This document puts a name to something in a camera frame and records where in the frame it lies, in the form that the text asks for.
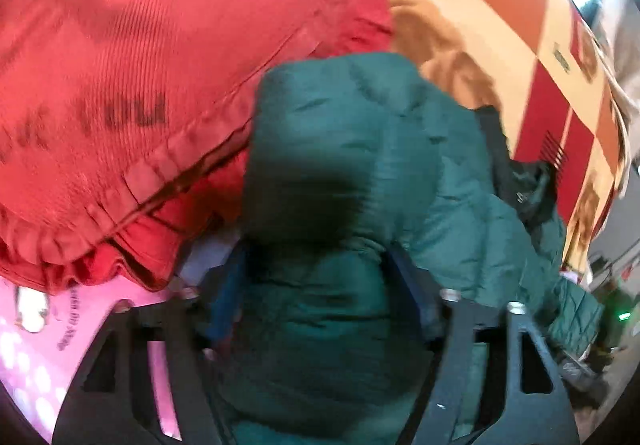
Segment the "orange red rose blanket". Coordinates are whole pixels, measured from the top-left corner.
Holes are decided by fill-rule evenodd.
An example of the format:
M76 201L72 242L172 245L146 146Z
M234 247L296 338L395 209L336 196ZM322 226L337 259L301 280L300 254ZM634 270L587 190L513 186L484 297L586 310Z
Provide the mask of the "orange red rose blanket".
M555 166L563 264L589 247L623 187L628 135L572 0L388 0L394 49L469 109L498 110L511 156Z

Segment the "green puffer jacket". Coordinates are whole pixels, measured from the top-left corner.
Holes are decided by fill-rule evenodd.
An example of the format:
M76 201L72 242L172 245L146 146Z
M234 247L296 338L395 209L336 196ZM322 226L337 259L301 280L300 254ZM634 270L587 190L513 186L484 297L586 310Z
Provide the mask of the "green puffer jacket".
M513 160L495 108L463 108L397 54L265 74L241 223L217 368L232 444L401 444L432 355L395 312L393 243L466 300L524 304L553 361L598 329L598 301L560 273L552 165Z

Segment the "pink penguin bedsheet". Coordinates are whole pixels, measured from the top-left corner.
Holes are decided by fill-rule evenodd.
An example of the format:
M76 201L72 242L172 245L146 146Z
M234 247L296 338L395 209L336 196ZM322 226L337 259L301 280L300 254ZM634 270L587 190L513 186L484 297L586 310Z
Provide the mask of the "pink penguin bedsheet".
M13 283L1 284L2 443L12 444L12 425L27 443L55 444L53 431L70 383L94 337L112 312L162 303L181 289L146 291L116 278L96 287L75 286L61 295L45 295ZM168 397L163 344L151 343L152 382L160 428L179 444L174 406Z

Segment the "red ruffled pillow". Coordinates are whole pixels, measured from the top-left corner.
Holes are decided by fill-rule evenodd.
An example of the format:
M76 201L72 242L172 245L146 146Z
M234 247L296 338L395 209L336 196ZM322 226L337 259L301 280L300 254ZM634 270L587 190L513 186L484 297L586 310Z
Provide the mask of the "red ruffled pillow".
M1 0L1 274L157 291L240 212L255 91L390 44L386 0Z

